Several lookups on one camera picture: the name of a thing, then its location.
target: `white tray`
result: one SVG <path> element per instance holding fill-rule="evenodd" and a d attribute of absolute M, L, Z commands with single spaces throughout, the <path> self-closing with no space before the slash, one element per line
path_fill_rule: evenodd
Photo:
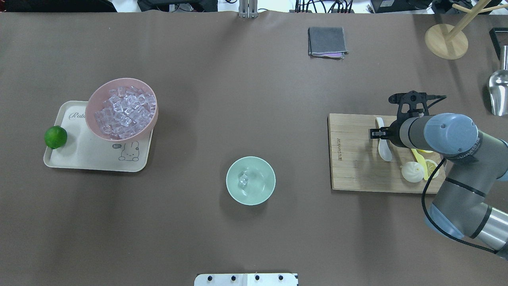
<path fill-rule="evenodd" d="M 44 164 L 51 168 L 141 171 L 148 160 L 153 130 L 145 137 L 127 143 L 100 139 L 86 125 L 87 104 L 88 101 L 68 101 L 60 107 L 55 125 L 67 131 L 67 143 L 54 150 L 47 147 Z"/>

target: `lime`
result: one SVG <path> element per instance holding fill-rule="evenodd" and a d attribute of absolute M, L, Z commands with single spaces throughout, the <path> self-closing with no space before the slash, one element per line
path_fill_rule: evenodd
<path fill-rule="evenodd" d="M 67 131 L 58 125 L 50 127 L 44 133 L 44 142 L 51 149 L 62 147 L 67 142 Z"/>

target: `brown table surface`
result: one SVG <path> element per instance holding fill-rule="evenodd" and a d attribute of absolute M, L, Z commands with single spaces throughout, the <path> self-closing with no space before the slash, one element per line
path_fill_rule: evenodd
<path fill-rule="evenodd" d="M 434 56 L 424 33 L 460 16 L 234 12 L 0 14 L 0 284 L 193 285 L 198 273 L 294 272 L 300 285 L 506 285 L 507 262 L 423 223 L 417 194 L 333 191 L 329 113 L 395 115 L 393 93 L 448 95 L 508 139 L 485 86 L 498 60 L 478 16 L 469 51 Z M 342 26 L 345 60 L 310 58 L 309 26 Z M 44 165 L 59 107 L 134 77 L 160 116 L 138 173 Z M 254 155 L 277 185 L 234 201 L 228 167 Z M 502 210 L 506 183 L 487 199 Z"/>

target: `pink bowl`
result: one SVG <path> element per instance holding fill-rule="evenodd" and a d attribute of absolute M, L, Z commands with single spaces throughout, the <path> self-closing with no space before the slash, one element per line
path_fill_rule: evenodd
<path fill-rule="evenodd" d="M 137 133 L 129 138 L 116 140 L 116 139 L 110 139 L 109 135 L 105 135 L 101 132 L 101 130 L 99 129 L 99 125 L 97 124 L 97 121 L 95 120 L 94 114 L 96 111 L 100 111 L 103 109 L 102 103 L 105 100 L 110 98 L 109 91 L 112 89 L 116 89 L 117 87 L 121 87 L 121 86 L 124 86 L 124 87 L 134 86 L 135 88 L 142 89 L 146 92 L 152 93 L 153 97 L 155 99 L 156 106 L 155 106 L 155 115 L 153 116 L 150 123 L 148 123 L 148 125 L 143 130 L 141 130 L 139 133 Z M 111 141 L 111 142 L 132 141 L 135 138 L 139 138 L 147 133 L 150 133 L 153 130 L 155 123 L 157 122 L 157 118 L 158 118 L 158 103 L 157 103 L 157 97 L 155 96 L 155 92 L 153 92 L 153 90 L 146 83 L 144 83 L 138 79 L 135 79 L 135 78 L 119 78 L 119 79 L 114 79 L 110 82 L 103 84 L 100 88 L 98 88 L 92 94 L 92 96 L 88 100 L 88 105 L 86 106 L 86 110 L 85 110 L 85 120 L 86 120 L 86 124 L 88 125 L 90 130 L 98 137 L 100 137 L 104 140 L 107 140 L 107 141 Z"/>

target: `cable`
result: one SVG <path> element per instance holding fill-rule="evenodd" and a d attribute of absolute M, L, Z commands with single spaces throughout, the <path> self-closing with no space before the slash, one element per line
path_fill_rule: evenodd
<path fill-rule="evenodd" d="M 419 5 L 419 4 L 421 4 L 421 3 L 420 3 L 420 2 L 418 2 L 418 1 L 416 1 L 416 2 L 415 2 L 415 3 L 416 3 L 416 5 L 415 5 L 415 3 L 413 3 L 413 1 L 412 1 L 412 0 L 408 0 L 408 1 L 406 1 L 406 3 L 407 3 L 408 5 L 410 5 L 411 7 L 415 8 L 416 10 L 427 10 L 427 9 L 429 8 L 429 6 L 430 6 L 430 3 L 429 3 L 429 4 L 427 5 L 427 7 L 424 7 L 424 8 L 423 8 L 423 6 L 417 7 L 417 5 Z"/>
<path fill-rule="evenodd" d="M 310 4 L 310 0 L 307 2 L 307 9 L 305 10 L 307 13 L 309 12 L 309 4 Z M 316 8 L 316 4 L 314 4 L 314 1 L 312 1 L 312 5 L 314 6 L 314 12 L 316 12 L 316 14 L 317 14 L 318 10 Z"/>
<path fill-rule="evenodd" d="M 434 104 L 438 103 L 439 101 L 443 100 L 446 98 L 446 95 L 441 95 L 441 98 L 439 98 L 438 100 L 432 102 L 429 106 L 427 106 L 427 109 L 431 108 Z"/>
<path fill-rule="evenodd" d="M 463 241 L 462 239 L 458 239 L 456 237 L 453 237 L 451 235 L 449 235 L 447 232 L 445 232 L 444 230 L 442 230 L 439 225 L 437 225 L 433 220 L 432 218 L 430 217 L 429 215 L 429 212 L 427 211 L 427 206 L 425 205 L 425 194 L 427 193 L 427 188 L 429 187 L 430 185 L 430 181 L 432 181 L 432 178 L 434 178 L 434 176 L 436 175 L 436 172 L 439 170 L 439 168 L 441 168 L 441 166 L 443 165 L 443 163 L 446 161 L 446 158 L 443 158 L 441 160 L 441 162 L 437 165 L 436 169 L 434 169 L 434 171 L 432 172 L 432 175 L 430 175 L 429 177 L 429 180 L 427 181 L 427 184 L 425 184 L 425 188 L 423 188 L 423 192 L 422 192 L 422 208 L 423 208 L 423 212 L 425 213 L 425 216 L 427 217 L 427 219 L 430 221 L 430 223 L 439 231 L 441 232 L 443 235 L 445 235 L 446 237 L 450 238 L 450 239 L 453 239 L 457 242 L 460 242 L 460 243 L 463 243 L 465 245 L 469 245 L 469 246 L 472 246 L 472 247 L 475 247 L 475 248 L 478 248 L 478 249 L 481 249 L 481 250 L 485 250 L 485 251 L 488 251 L 490 253 L 493 253 L 493 254 L 496 254 L 497 251 L 494 250 L 494 249 L 490 249 L 490 248 L 487 248 L 487 247 L 483 247 L 483 246 L 480 246 L 480 245 L 477 245 L 477 244 L 474 244 L 474 243 L 470 243 L 470 242 L 467 242 L 467 241 Z"/>
<path fill-rule="evenodd" d="M 340 8 L 340 12 L 341 12 L 341 13 L 345 13 L 345 12 L 347 11 L 347 6 L 348 6 L 347 1 L 346 1 L 346 0 L 344 0 L 344 3 L 346 3 L 346 5 L 345 5 L 345 7 L 344 7 L 344 8 Z"/>
<path fill-rule="evenodd" d="M 336 0 L 309 0 L 309 2 L 307 2 L 307 7 L 309 6 L 309 4 L 313 4 L 313 5 L 314 5 L 314 11 L 315 11 L 316 13 L 318 13 L 318 10 L 316 9 L 316 7 L 315 7 L 315 4 L 314 4 L 314 3 L 319 2 L 319 3 L 321 3 L 321 5 L 323 6 L 323 12 L 324 12 L 324 13 L 327 13 L 327 9 L 326 9 L 326 6 L 325 6 L 325 2 L 335 2 L 335 1 L 336 1 Z M 295 5 L 295 7 L 297 7 L 297 6 L 298 6 L 298 0 L 296 0 L 296 1 L 295 1 L 295 4 L 296 4 L 296 5 Z"/>
<path fill-rule="evenodd" d="M 339 3 L 341 3 L 340 0 L 335 0 L 333 2 L 332 6 L 330 7 L 330 9 L 328 10 L 328 13 L 333 13 L 333 8 L 335 7 L 335 4 L 339 4 Z"/>

